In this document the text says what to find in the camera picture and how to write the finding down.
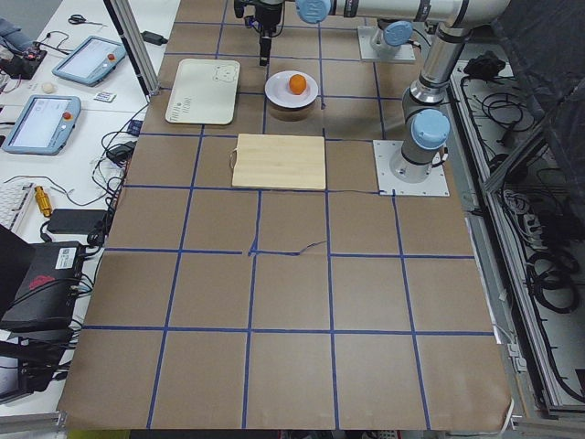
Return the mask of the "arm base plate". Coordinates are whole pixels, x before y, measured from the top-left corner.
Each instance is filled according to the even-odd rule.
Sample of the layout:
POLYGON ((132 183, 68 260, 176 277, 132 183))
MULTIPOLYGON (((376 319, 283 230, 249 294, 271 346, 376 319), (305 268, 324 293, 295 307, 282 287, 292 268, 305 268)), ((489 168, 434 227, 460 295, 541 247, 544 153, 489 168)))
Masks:
POLYGON ((449 197, 441 152, 426 165, 414 165, 402 155, 400 140, 374 140, 378 192, 383 196, 449 197))
POLYGON ((390 46, 383 38, 383 31, 378 27, 358 27, 357 39, 362 61, 394 64, 413 64, 416 61, 415 52, 410 43, 390 46))

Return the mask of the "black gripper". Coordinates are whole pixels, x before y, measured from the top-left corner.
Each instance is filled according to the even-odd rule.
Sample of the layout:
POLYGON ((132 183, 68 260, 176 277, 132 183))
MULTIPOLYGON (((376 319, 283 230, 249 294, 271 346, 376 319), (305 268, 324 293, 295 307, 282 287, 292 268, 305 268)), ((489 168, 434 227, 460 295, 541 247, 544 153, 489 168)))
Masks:
POLYGON ((271 57, 271 37, 278 37, 282 32, 284 1, 234 0, 233 9, 235 17, 244 20, 245 27, 260 35, 259 64, 267 67, 271 57))

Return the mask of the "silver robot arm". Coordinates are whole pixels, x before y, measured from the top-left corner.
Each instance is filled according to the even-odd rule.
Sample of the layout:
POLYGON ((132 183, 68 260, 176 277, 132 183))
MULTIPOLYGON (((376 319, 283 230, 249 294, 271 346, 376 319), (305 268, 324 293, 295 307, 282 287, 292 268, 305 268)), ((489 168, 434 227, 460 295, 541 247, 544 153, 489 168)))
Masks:
POLYGON ((421 41, 427 45, 430 44, 411 21, 379 18, 377 28, 369 39, 369 45, 373 49, 381 50, 399 48, 406 44, 419 46, 421 41))
POLYGON ((504 11, 506 1, 294 1, 316 41, 323 129, 331 139, 411 138, 413 119, 440 110, 449 78, 472 30, 504 11), (424 61, 410 67, 358 63, 344 20, 376 19, 376 40, 392 46, 395 27, 436 25, 424 61))

